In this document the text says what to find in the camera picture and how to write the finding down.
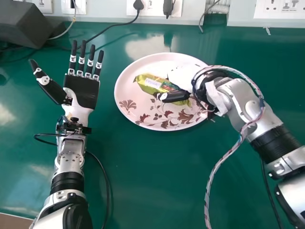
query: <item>green table surface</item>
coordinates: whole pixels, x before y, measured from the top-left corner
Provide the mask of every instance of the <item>green table surface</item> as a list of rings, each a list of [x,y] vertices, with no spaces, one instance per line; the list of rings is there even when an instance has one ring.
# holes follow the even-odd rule
[[[227,118],[175,132],[152,131],[128,121],[115,104],[114,85],[124,68],[141,57],[171,49],[244,72],[285,125],[305,141],[305,30],[271,28],[268,36],[263,28],[226,27],[216,17],[206,22],[203,35],[197,26],[132,24],[112,28],[91,42],[103,48],[105,57],[87,148],[102,161],[111,181],[109,229],[205,228],[208,176],[238,138]],[[52,43],[81,42],[106,26],[78,22]],[[3,63],[31,52],[24,49],[0,56],[0,211],[34,218],[50,191],[56,149],[35,141],[33,135],[53,133],[63,110],[37,85],[26,59]],[[32,58],[62,82],[69,55],[48,46]],[[91,157],[86,158],[84,172],[85,194],[98,229],[105,213],[104,178]],[[285,228],[292,228],[276,205]],[[210,217],[214,229],[277,228],[260,160],[249,144],[244,143],[216,174]]]

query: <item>black box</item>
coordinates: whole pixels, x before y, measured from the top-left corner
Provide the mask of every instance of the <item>black box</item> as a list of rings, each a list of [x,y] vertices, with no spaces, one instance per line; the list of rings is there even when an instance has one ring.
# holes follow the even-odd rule
[[[0,41],[39,49],[52,32],[52,25],[35,4],[0,0]]]

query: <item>snack packet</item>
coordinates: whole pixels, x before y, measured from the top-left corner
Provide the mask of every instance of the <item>snack packet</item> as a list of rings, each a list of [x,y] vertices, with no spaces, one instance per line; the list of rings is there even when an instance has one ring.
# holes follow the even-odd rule
[[[182,91],[177,85],[171,83],[167,79],[160,78],[158,76],[151,75],[149,73],[141,74],[135,77],[133,82],[137,82],[142,91],[153,95],[154,93],[176,92]],[[187,100],[173,102],[175,105],[188,105],[191,106],[191,102]]]

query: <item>silver robotic arm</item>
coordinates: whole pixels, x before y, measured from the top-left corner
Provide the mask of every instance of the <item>silver robotic arm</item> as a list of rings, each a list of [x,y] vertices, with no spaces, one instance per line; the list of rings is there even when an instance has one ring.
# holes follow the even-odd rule
[[[250,85],[242,79],[225,83],[215,79],[214,85],[223,98],[235,130],[255,119],[260,113],[259,98]],[[215,99],[207,93],[207,99],[215,105]],[[248,128],[247,141],[265,162],[269,176],[280,180],[275,195],[289,221],[299,229],[305,228],[305,146],[301,145],[284,127],[283,122],[265,104],[262,118]]]
[[[289,221],[295,228],[305,229],[305,147],[284,127],[271,107],[254,93],[244,79],[233,79],[224,72],[202,74],[197,82],[192,82],[193,90],[185,80],[169,80],[184,89],[185,93],[180,91],[178,96],[157,94],[157,99],[164,103],[175,102],[185,99],[187,94],[196,94],[200,101],[208,104],[213,115],[227,115],[238,132],[256,119],[264,107],[261,118],[247,127],[246,140],[259,153],[269,176],[279,180],[274,193]]]
[[[79,69],[76,72],[77,42],[74,41],[68,73],[61,88],[34,60],[30,60],[39,86],[56,103],[65,115],[57,122],[57,155],[51,179],[51,191],[30,229],[92,229],[88,203],[84,194],[84,173],[89,114],[95,109],[99,93],[103,51],[100,51],[94,73],[95,46],[91,46],[86,72],[86,42],[81,45]]]

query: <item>electrical outlet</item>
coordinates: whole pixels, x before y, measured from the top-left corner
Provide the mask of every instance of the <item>electrical outlet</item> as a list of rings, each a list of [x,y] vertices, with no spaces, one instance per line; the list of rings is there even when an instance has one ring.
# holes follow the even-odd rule
[[[42,13],[53,13],[52,0],[32,0],[32,3],[34,3]]]
[[[254,18],[305,19],[305,0],[257,0]]]
[[[264,12],[275,13],[280,10],[281,0],[265,0]]]
[[[182,15],[182,1],[183,0],[173,0],[173,11],[170,17],[181,17]],[[134,0],[127,0],[126,14],[128,16],[137,15],[137,10],[133,7]],[[140,16],[159,16],[165,17],[163,13],[163,3],[164,0],[142,0],[144,9],[140,11]]]
[[[87,0],[75,0],[76,14],[86,14]],[[61,0],[61,11],[65,14],[74,14],[75,5],[73,0]]]

